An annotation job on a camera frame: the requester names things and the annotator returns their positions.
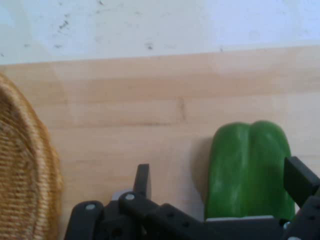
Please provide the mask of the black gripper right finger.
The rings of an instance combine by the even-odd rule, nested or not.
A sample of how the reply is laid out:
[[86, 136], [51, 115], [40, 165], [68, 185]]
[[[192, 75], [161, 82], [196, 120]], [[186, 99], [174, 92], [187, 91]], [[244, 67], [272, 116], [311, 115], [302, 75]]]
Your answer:
[[296, 156], [284, 160], [284, 188], [299, 210], [283, 234], [284, 240], [320, 238], [320, 178]]

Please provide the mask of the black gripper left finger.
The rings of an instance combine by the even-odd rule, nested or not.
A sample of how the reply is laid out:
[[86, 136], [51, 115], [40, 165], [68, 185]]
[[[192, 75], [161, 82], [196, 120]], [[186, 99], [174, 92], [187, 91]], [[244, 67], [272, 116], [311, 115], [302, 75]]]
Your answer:
[[71, 212], [66, 240], [206, 240], [206, 226], [173, 207], [150, 200], [150, 166], [137, 167], [133, 189], [103, 205], [77, 204]]

